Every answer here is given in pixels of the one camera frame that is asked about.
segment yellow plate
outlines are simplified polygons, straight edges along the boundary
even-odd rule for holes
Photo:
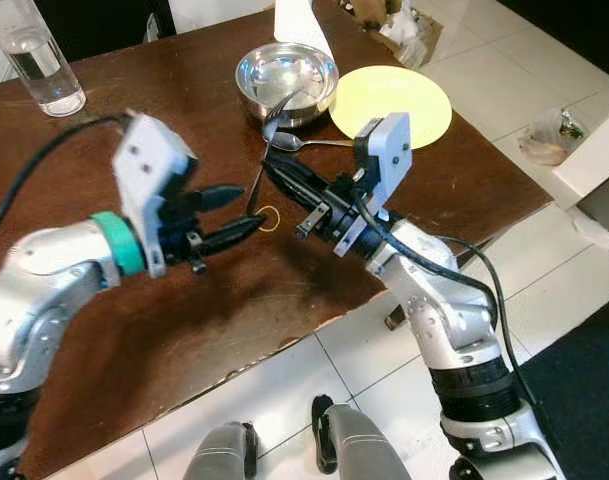
[[[360,68],[340,78],[329,108],[337,128],[349,138],[374,117],[392,112],[411,114],[411,147],[440,138],[451,123],[451,102],[435,82],[400,67]]]

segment white tile floor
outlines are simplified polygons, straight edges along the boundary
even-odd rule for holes
[[[494,0],[417,0],[444,25],[435,79],[455,109],[557,201],[487,248],[503,279],[511,334],[524,362],[609,300],[609,252],[573,228],[573,203],[550,169],[524,160],[523,128],[549,107],[571,105],[589,128],[609,114],[609,76]],[[466,273],[486,282],[478,262]],[[252,420],[259,479],[325,477],[315,468],[308,409],[320,392],[352,399],[397,449],[415,480],[448,478],[456,453],[437,425],[439,405],[408,328],[389,332],[389,294],[324,327],[188,406],[60,472],[54,479],[182,478],[208,430]]]

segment glass of water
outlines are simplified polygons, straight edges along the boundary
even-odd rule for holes
[[[84,91],[33,0],[0,0],[0,48],[44,113],[82,109]]]

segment water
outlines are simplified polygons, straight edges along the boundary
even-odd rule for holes
[[[44,113],[63,117],[84,106],[86,96],[52,38],[26,31],[7,47],[6,55]]]

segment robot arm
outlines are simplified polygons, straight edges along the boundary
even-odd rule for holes
[[[299,237],[315,233],[335,244],[339,256],[349,250],[359,254],[366,270],[396,296],[430,370],[442,430],[461,454],[451,479],[563,480],[531,405],[520,398],[504,365],[488,287],[456,281],[456,259],[441,240],[382,209],[411,167],[409,132],[407,114],[370,122],[355,139],[357,173],[342,174],[333,184],[276,152],[265,163],[266,172],[311,212],[297,227]],[[421,264],[383,241],[380,229],[419,253]],[[429,263],[447,269],[451,278],[427,269]]]
[[[183,261],[202,273],[204,257],[243,241],[264,220],[242,217],[204,234],[195,213],[243,189],[183,192],[197,160],[154,118],[130,120],[112,163],[124,218],[101,212],[32,233],[11,248],[0,271],[0,480],[22,478],[17,464],[40,386],[70,320],[96,293],[144,270],[162,276]]]

